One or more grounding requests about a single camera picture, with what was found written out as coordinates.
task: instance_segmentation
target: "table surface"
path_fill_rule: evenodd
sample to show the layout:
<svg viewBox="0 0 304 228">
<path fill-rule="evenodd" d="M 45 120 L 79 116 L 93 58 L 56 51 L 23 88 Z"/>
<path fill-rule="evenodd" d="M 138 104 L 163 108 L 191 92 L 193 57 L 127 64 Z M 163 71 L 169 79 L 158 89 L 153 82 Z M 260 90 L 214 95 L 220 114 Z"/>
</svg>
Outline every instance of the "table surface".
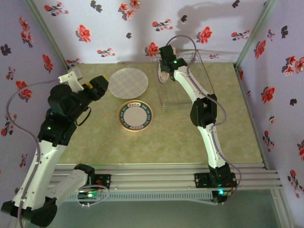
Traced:
<svg viewBox="0 0 304 228">
<path fill-rule="evenodd" d="M 224 156 L 230 162 L 262 162 L 255 134 L 232 63 L 205 64 L 218 101 L 225 107 L 227 122 L 217 132 Z M 203 139 L 190 120 L 190 108 L 162 111 L 153 64 L 80 64 L 80 83 L 117 70 L 134 67 L 143 71 L 149 86 L 137 99 L 148 103 L 154 113 L 151 126 L 130 132 L 118 123 L 117 112 L 126 101 L 109 91 L 92 102 L 88 120 L 73 134 L 59 164 L 87 165 L 131 163 L 208 163 Z M 86 116 L 84 113 L 78 122 Z M 217 122 L 223 119 L 218 109 Z"/>
</svg>

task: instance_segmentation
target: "plate with text rim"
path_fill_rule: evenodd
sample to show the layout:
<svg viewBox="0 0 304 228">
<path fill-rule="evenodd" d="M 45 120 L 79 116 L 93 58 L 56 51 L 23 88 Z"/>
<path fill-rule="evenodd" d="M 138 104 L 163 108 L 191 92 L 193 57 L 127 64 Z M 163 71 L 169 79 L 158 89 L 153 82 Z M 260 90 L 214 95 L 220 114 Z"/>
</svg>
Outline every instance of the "plate with text rim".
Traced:
<svg viewBox="0 0 304 228">
<path fill-rule="evenodd" d="M 139 132 L 150 126 L 153 118 L 151 107 L 140 100 L 125 102 L 118 109 L 118 122 L 126 130 Z"/>
</svg>

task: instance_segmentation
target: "floral wallpaper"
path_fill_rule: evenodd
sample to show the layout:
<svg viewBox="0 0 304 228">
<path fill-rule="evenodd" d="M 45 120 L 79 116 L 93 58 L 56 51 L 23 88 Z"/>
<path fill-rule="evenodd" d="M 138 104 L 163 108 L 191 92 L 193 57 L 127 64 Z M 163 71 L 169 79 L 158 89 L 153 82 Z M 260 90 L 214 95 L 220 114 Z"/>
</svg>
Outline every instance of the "floral wallpaper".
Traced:
<svg viewBox="0 0 304 228">
<path fill-rule="evenodd" d="M 18 192 L 35 154 L 32 140 L 15 128 L 7 118 L 6 102 L 14 92 L 27 85 L 55 79 L 65 71 L 22 0 L 2 1 L 0 7 L 2 31 L 0 33 L 0 205 L 2 205 Z M 54 12 L 60 10 L 59 6 L 51 7 Z M 18 93 L 9 108 L 12 119 L 38 135 L 48 109 L 49 91 L 54 85 L 38 85 Z M 8 227 L 10 219 L 7 214 L 0 213 L 0 227 Z"/>
<path fill-rule="evenodd" d="M 66 61 L 80 59 L 81 63 L 151 62 L 153 53 L 158 51 L 156 47 L 164 46 L 178 34 L 195 40 L 205 61 L 235 62 L 265 3 L 265 0 L 32 1 Z M 172 44 L 178 49 L 193 49 L 185 38 Z M 257 55 L 262 48 L 261 42 Z"/>
<path fill-rule="evenodd" d="M 278 170 L 299 226 L 304 224 L 304 31 L 295 21 L 303 18 L 303 8 L 302 0 L 278 1 L 239 69 L 266 159 Z"/>
</svg>

